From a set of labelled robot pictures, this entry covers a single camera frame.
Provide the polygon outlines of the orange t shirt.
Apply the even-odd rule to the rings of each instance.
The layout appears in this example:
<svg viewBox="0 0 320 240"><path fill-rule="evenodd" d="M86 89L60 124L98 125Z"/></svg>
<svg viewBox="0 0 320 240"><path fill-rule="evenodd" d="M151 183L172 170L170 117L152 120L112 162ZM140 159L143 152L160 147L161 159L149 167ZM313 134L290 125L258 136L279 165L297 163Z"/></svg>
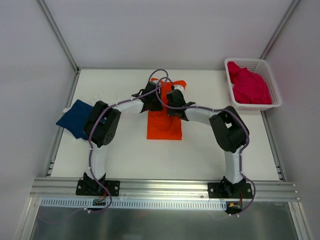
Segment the orange t shirt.
<svg viewBox="0 0 320 240"><path fill-rule="evenodd" d="M187 83L184 80L173 81L175 86L181 86L184 89ZM161 100L168 104L166 94L171 91L171 83L165 83L161 88ZM147 118L148 140L174 140L181 141L183 137L182 121L176 116L169 116L168 109L164 106L161 111L149 111Z"/></svg>

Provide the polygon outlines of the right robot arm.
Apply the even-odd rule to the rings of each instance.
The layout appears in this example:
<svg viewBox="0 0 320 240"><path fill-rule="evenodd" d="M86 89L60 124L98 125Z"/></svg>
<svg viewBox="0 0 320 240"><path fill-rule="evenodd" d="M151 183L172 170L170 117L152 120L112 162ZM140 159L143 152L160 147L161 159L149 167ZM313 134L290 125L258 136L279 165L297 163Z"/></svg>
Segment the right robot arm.
<svg viewBox="0 0 320 240"><path fill-rule="evenodd" d="M238 198L246 184L242 152L249 145L250 134L234 107L211 109L186 102L183 93L173 89L166 94L168 115L211 127L219 147L224 151L225 174L213 189L219 197Z"/></svg>

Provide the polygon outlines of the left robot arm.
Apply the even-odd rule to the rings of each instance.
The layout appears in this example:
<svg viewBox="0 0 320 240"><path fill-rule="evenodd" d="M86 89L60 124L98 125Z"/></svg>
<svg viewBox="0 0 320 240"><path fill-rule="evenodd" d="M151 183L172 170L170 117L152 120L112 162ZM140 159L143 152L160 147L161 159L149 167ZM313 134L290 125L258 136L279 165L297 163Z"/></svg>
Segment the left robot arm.
<svg viewBox="0 0 320 240"><path fill-rule="evenodd" d="M145 111L161 111L163 106L157 98L160 87L149 81L144 89L133 94L130 99L109 106L99 100L95 103L85 125L84 132L90 145L89 164L83 177L77 183L77 196L101 196L110 191L111 196L118 196L110 186L118 186L118 181L106 181L105 162L108 144L114 139L121 114L140 114Z"/></svg>

